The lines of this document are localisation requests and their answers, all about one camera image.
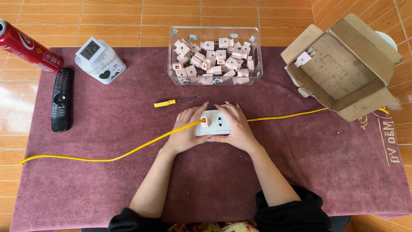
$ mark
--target woman's right hand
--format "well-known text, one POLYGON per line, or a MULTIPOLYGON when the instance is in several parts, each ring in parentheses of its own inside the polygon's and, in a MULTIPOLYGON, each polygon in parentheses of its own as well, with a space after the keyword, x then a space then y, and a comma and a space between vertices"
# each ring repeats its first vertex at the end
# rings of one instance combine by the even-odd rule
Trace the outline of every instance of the woman's right hand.
POLYGON ((215 135, 207 141, 209 142, 225 142, 231 144, 239 149, 242 149, 248 153, 261 148, 262 146, 255 139, 252 130, 246 121, 246 116, 243 113, 240 106, 236 103, 236 106, 232 104, 215 105, 229 121, 231 132, 229 135, 215 135))

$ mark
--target hand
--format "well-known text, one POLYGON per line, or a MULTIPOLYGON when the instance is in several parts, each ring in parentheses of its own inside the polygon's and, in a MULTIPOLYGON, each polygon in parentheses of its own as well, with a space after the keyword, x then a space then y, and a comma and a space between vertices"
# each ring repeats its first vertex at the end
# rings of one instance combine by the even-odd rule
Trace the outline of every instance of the hand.
POLYGON ((232 104, 215 106, 226 116, 232 131, 227 136, 212 136, 208 141, 213 139, 214 142, 225 142, 248 153, 251 153, 261 147, 259 142, 255 139, 248 122, 246 121, 245 114, 237 103, 236 106, 232 104))
MULTIPOLYGON (((203 111, 207 108, 209 102, 205 102, 201 107, 193 107, 185 109, 178 114, 173 130, 181 128, 187 124, 193 123, 200 119, 203 111)), ((169 140, 164 145, 164 148, 174 151, 175 154, 188 150, 198 144, 206 142, 212 135, 204 135, 196 137, 194 134, 194 126, 171 134, 169 140)))

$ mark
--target white electrical socket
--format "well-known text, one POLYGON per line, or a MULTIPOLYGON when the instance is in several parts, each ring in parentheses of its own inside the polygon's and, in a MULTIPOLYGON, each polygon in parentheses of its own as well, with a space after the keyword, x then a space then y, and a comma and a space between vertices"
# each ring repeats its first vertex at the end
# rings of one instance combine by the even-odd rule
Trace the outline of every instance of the white electrical socket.
POLYGON ((206 110, 201 116, 207 116, 210 126, 203 127, 200 123, 196 125, 196 137, 203 135, 228 135, 231 128, 225 115, 218 109, 206 110))

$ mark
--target black sleeve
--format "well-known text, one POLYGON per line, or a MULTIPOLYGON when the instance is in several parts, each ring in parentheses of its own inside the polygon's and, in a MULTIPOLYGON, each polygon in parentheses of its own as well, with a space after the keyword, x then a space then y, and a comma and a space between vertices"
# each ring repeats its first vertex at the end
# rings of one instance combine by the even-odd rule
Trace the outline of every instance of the black sleeve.
POLYGON ((331 222, 321 209, 322 198, 313 192, 292 185, 302 201, 269 207, 263 191, 256 194, 255 222, 260 232, 328 231, 331 222))
POLYGON ((163 223, 160 218, 143 218, 129 208, 123 208, 109 223, 109 232, 165 232, 172 225, 163 223))

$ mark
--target red aerosol can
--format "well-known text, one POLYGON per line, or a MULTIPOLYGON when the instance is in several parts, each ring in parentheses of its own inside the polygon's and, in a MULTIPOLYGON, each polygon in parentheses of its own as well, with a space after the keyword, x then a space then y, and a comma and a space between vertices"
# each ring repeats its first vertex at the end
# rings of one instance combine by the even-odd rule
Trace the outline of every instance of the red aerosol can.
POLYGON ((0 48, 47 72, 56 72, 63 66, 60 56, 2 19, 0 48))

